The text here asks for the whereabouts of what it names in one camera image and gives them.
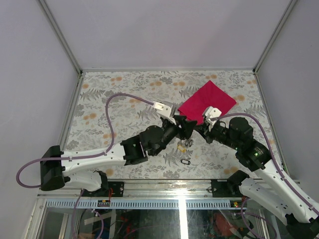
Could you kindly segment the yellow tag key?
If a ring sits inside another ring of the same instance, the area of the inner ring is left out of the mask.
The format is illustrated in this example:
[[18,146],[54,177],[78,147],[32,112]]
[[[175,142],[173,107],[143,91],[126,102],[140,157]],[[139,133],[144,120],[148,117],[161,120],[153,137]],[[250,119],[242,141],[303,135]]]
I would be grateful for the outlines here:
[[186,148],[185,148],[184,146],[182,146],[182,145],[178,145],[178,146],[177,146],[177,149],[178,149],[179,151],[183,152],[183,153],[186,152]]

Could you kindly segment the large metal keyring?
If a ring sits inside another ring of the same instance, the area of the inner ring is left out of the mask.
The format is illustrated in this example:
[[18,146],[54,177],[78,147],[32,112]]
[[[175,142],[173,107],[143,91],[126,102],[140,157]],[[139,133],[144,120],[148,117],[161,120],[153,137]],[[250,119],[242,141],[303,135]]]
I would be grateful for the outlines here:
[[185,148],[189,148],[193,145],[193,139],[185,139],[185,140],[180,140],[178,143],[177,143],[178,146],[182,146],[182,147],[185,147]]

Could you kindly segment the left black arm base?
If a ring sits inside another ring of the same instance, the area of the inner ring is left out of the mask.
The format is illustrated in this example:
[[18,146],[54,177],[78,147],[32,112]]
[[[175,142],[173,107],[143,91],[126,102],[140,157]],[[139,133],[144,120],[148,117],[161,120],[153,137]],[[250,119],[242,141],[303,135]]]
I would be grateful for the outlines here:
[[95,192],[95,197],[123,197],[124,195],[124,186],[123,181],[109,181],[107,185],[102,185],[99,190]]

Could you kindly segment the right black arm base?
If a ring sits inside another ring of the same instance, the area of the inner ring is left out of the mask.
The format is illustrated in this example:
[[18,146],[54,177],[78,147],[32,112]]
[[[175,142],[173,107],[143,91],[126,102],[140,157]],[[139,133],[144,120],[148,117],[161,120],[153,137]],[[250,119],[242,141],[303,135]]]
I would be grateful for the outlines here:
[[206,189],[213,198],[235,197],[236,194],[231,190],[228,179],[211,179],[210,186]]

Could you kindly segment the black tag key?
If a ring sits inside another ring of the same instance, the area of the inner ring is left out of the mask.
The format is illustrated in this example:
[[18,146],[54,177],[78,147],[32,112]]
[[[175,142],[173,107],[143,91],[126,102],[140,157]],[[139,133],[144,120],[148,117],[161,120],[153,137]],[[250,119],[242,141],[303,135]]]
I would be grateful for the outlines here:
[[184,164],[184,165],[190,165],[190,164],[191,164],[191,162],[190,162],[189,159],[184,159],[184,158],[182,158],[182,159],[180,160],[180,162],[181,162],[182,164]]

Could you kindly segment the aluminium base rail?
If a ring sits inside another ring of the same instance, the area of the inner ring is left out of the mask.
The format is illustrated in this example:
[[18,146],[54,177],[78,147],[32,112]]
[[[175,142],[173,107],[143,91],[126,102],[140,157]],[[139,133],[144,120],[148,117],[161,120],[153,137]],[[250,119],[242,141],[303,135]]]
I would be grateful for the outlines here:
[[124,180],[123,197],[81,196],[79,189],[39,192],[36,207],[66,209],[231,209],[241,207],[242,195],[213,198],[210,180]]

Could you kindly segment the folded magenta cloth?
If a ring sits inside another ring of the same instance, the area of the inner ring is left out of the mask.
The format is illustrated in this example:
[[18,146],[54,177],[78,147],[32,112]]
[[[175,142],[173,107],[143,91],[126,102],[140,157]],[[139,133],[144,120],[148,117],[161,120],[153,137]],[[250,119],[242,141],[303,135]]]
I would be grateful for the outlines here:
[[208,81],[199,90],[197,90],[188,100],[186,100],[178,111],[186,116],[188,120],[196,120],[197,124],[203,123],[202,114],[208,107],[218,108],[221,115],[228,113],[236,101],[218,88],[213,82]]

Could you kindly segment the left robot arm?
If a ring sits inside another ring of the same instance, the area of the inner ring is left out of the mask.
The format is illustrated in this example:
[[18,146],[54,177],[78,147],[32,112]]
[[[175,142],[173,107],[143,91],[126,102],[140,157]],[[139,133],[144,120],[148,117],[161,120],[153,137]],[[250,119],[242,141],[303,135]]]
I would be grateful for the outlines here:
[[162,126],[151,125],[138,135],[112,146],[110,150],[63,152],[50,147],[40,163],[40,188],[53,191],[64,186],[82,188],[97,196],[109,191],[106,166],[137,165],[157,156],[174,139],[189,139],[197,124],[185,116],[174,116],[175,123],[162,119]]

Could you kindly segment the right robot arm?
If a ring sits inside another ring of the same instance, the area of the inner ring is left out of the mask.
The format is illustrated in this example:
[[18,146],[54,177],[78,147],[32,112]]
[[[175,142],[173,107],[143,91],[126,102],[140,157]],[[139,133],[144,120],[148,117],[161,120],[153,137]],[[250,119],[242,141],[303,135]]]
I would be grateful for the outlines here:
[[315,239],[319,235],[319,204],[292,180],[274,159],[269,146],[254,139],[253,128],[242,117],[232,118],[229,126],[221,121],[214,125],[201,124],[195,130],[207,143],[217,141],[236,151],[236,158],[244,167],[263,179],[268,191],[246,173],[240,171],[227,184],[232,196],[246,196],[275,215],[295,239]]

